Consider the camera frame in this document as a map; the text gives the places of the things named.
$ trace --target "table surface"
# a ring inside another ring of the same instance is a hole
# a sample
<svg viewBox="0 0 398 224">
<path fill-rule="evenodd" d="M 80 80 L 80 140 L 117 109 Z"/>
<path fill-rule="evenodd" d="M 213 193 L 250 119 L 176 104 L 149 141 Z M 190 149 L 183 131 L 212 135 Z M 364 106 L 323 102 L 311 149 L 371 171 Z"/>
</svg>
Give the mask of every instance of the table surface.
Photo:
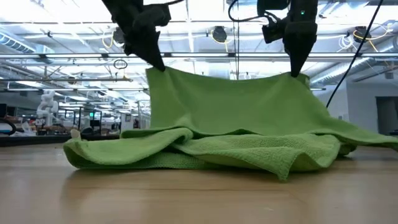
<svg viewBox="0 0 398 224">
<path fill-rule="evenodd" d="M 0 148 L 0 223 L 397 223 L 398 153 L 361 147 L 329 169 L 76 170 L 60 144 Z"/>
</svg>

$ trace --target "robotic arm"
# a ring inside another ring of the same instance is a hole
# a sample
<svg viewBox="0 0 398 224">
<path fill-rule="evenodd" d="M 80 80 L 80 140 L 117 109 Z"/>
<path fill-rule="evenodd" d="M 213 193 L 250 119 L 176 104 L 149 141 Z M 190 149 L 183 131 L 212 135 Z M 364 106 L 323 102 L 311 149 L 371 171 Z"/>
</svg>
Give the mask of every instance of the robotic arm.
<svg viewBox="0 0 398 224">
<path fill-rule="evenodd" d="M 143 0 L 102 0 L 112 15 L 112 21 L 119 25 L 117 32 L 124 43 L 124 53 L 135 54 L 141 59 L 165 70 L 159 46 L 160 32 L 156 26 L 166 26 L 171 20 L 169 5 L 181 2 L 175 0 L 165 4 L 144 6 Z M 289 6 L 287 17 L 279 19 L 267 10 L 282 10 Z M 267 44 L 283 39 L 285 51 L 290 57 L 291 74 L 299 75 L 315 41 L 317 40 L 318 0 L 258 0 L 257 14 L 267 17 L 269 24 L 262 27 Z"/>
</svg>

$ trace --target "towel fold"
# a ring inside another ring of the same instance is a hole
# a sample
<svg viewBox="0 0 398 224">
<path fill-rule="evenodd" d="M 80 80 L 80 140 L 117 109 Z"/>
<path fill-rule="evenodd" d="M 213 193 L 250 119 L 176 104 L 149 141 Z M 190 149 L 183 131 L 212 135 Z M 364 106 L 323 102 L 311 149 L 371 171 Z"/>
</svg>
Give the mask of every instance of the towel fold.
<svg viewBox="0 0 398 224">
<path fill-rule="evenodd" d="M 151 128 L 121 139 L 64 144 L 69 162 L 89 169 L 264 169 L 329 167 L 358 145 L 398 149 L 393 137 L 332 118 L 312 95 L 308 77 L 289 73 L 257 80 L 222 80 L 167 68 L 147 70 Z"/>
</svg>

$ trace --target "green towel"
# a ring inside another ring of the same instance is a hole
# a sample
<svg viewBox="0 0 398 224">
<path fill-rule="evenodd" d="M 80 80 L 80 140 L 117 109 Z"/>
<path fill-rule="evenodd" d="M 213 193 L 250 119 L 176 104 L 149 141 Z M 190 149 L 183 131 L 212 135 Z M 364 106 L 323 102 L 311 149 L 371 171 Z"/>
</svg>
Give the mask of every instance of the green towel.
<svg viewBox="0 0 398 224">
<path fill-rule="evenodd" d="M 121 139 L 64 144 L 69 162 L 90 169 L 264 169 L 285 180 L 291 171 L 329 167 L 358 145 L 398 149 L 393 137 L 332 118 L 289 73 L 223 80 L 167 68 L 147 70 L 151 128 Z"/>
</svg>

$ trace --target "desk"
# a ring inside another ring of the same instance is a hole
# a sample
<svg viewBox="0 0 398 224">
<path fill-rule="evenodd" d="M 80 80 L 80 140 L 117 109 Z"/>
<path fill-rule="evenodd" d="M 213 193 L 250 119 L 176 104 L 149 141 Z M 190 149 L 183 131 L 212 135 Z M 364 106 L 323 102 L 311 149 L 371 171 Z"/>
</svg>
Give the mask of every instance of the desk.
<svg viewBox="0 0 398 224">
<path fill-rule="evenodd" d="M 60 144 L 0 148 L 0 222 L 397 223 L 398 153 L 359 148 L 320 172 L 76 170 Z"/>
</svg>

